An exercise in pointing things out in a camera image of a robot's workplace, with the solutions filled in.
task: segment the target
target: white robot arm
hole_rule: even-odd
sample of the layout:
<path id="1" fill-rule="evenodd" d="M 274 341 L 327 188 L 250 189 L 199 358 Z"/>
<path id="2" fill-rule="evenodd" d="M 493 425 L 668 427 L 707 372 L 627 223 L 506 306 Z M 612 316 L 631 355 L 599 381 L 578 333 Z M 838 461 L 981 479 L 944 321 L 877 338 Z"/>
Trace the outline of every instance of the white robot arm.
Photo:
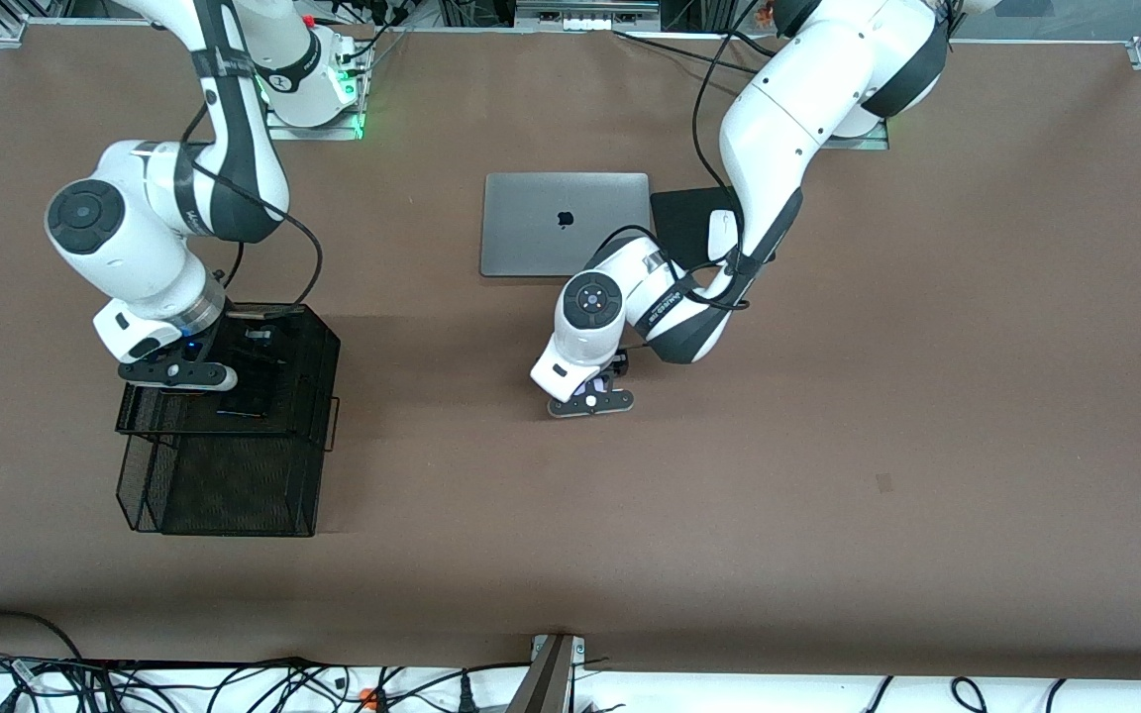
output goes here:
<path id="1" fill-rule="evenodd" d="M 923 0 L 777 0 L 774 17 L 792 41 L 720 125 L 741 238 L 730 213 L 711 216 L 707 256 L 720 269 L 707 287 L 641 229 L 607 241 L 561 290 L 552 338 L 531 370 L 557 402 L 570 402 L 614 359 L 624 321 L 665 362 L 705 357 L 795 221 L 816 151 L 919 103 L 945 66 L 946 17 Z"/>
<path id="2" fill-rule="evenodd" d="M 305 26 L 291 0 L 121 3 L 189 50 L 213 125 L 210 145 L 119 140 L 94 175 L 66 185 L 47 209 L 47 235 L 59 256 L 112 298 L 95 316 L 96 331 L 119 362 L 131 364 L 221 316 L 225 292 L 187 250 L 187 236 L 258 243 L 289 209 L 289 183 L 267 136 L 254 76 L 264 78 L 276 113 L 301 125 L 329 121 L 354 99 L 337 80 L 339 35 Z M 225 180 L 195 170 L 194 162 Z M 227 370 L 186 386 L 234 384 Z"/>

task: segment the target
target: orange plug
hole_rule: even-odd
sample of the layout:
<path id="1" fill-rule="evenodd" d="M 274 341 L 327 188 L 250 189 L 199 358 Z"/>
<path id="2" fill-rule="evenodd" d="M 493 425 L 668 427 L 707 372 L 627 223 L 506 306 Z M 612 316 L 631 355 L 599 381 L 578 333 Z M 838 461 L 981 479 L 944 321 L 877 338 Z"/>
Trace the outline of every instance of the orange plug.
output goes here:
<path id="1" fill-rule="evenodd" d="M 377 710 L 377 690 L 367 687 L 358 691 L 358 699 L 364 702 L 364 710 Z"/>

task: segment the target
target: black mesh basket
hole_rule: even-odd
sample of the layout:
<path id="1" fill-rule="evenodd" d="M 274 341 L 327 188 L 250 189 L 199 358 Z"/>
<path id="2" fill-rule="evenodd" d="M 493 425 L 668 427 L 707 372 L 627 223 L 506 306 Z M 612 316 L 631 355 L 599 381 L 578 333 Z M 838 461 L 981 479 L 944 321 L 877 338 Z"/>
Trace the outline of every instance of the black mesh basket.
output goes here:
<path id="1" fill-rule="evenodd" d="M 234 303 L 212 354 L 236 370 L 227 392 L 127 386 L 118 432 L 127 434 L 116 497 L 132 530 L 178 536 L 313 536 L 337 354 L 341 345 L 308 307 L 270 319 L 266 303 Z M 272 347 L 241 347 L 272 327 Z"/>

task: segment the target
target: brown table surface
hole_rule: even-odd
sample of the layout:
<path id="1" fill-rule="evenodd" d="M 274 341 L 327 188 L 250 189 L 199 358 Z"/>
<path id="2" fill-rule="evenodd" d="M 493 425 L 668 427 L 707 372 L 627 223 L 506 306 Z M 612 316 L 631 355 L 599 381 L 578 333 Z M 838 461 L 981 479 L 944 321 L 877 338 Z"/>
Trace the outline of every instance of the brown table surface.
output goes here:
<path id="1" fill-rule="evenodd" d="M 0 606 L 105 657 L 479 664 L 570 629 L 617 667 L 1141 676 L 1141 72 L 956 46 L 891 151 L 815 160 L 710 357 L 640 356 L 631 414 L 553 421 L 526 371 L 559 284 L 480 278 L 484 177 L 710 185 L 697 72 L 604 33 L 416 33 L 365 139 L 277 145 L 342 406 L 319 536 L 267 541 L 128 530 L 104 298 L 41 229 L 110 141 L 180 133 L 186 54 L 145 27 L 1 50 Z M 717 82 L 712 154 L 743 78 Z M 285 227 L 232 294 L 310 266 Z"/>

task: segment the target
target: laptop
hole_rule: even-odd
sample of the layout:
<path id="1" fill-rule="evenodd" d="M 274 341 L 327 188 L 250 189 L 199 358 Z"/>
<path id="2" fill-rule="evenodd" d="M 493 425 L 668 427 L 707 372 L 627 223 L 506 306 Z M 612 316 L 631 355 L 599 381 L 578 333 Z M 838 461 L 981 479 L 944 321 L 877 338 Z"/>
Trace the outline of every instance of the laptop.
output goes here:
<path id="1" fill-rule="evenodd" d="M 650 225 L 646 175 L 489 175 L 479 269 L 489 278 L 574 275 L 626 225 Z"/>

